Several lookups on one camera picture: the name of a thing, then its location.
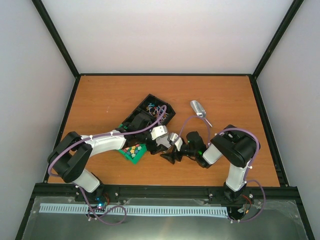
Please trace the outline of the metal jar lid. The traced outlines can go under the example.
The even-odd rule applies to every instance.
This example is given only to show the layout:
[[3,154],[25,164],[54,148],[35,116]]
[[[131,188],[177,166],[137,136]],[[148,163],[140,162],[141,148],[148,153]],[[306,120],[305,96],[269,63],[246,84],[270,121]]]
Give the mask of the metal jar lid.
[[158,137],[155,142],[157,143],[157,146],[163,146],[166,150],[172,147],[168,136]]

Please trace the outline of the green plastic bin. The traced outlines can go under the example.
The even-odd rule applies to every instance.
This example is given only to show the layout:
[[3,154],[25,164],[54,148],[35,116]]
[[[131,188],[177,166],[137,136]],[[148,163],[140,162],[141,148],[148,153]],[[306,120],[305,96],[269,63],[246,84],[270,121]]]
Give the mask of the green plastic bin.
[[147,152],[147,147],[145,144],[136,144],[131,147],[119,149],[118,152],[122,154],[126,160],[130,161],[135,165]]

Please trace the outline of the black lollipop bin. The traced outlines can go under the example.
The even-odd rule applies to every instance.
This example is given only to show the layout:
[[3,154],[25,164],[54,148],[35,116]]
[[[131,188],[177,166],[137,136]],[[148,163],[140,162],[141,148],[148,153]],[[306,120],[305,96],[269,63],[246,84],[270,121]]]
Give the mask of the black lollipop bin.
[[133,110],[129,117],[133,119],[137,114],[143,113],[150,116],[151,121],[154,122],[163,111],[165,111],[165,113],[160,119],[159,123],[166,126],[176,115],[176,112],[169,103],[152,94],[148,94],[144,100]]

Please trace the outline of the metal scoop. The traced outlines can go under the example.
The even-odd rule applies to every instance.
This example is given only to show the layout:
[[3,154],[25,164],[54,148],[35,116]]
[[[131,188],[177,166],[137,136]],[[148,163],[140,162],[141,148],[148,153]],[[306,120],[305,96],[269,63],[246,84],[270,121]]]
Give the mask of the metal scoop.
[[196,113],[196,115],[200,118],[202,118],[203,120],[205,120],[207,122],[207,124],[212,128],[213,125],[209,122],[209,120],[207,119],[207,113],[204,109],[204,107],[197,101],[197,100],[192,100],[190,102],[190,106],[193,109],[193,111]]

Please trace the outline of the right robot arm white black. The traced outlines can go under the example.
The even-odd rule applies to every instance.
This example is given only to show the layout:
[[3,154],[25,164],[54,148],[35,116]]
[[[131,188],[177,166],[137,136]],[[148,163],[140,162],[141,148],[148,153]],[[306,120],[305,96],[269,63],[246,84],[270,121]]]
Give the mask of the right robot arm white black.
[[188,157],[202,168],[209,168],[225,157],[230,166],[222,195],[228,202],[234,203],[247,186],[248,171],[260,149],[260,142],[254,134],[230,124],[211,138],[209,145],[204,143],[197,131],[192,131],[186,135],[186,141],[160,156],[172,164]]

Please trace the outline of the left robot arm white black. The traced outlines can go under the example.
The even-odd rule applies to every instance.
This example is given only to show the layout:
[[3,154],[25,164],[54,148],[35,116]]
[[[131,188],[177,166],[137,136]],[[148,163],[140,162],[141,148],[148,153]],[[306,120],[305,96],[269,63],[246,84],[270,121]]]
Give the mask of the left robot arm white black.
[[101,200],[104,188],[101,180],[86,169],[89,158],[135,144],[145,144],[148,151],[157,152],[163,146],[160,140],[168,136],[167,127],[160,124],[163,115],[162,113],[153,120],[143,113],[138,113],[116,129],[96,135],[69,132],[49,155],[48,174],[86,191],[92,201]]

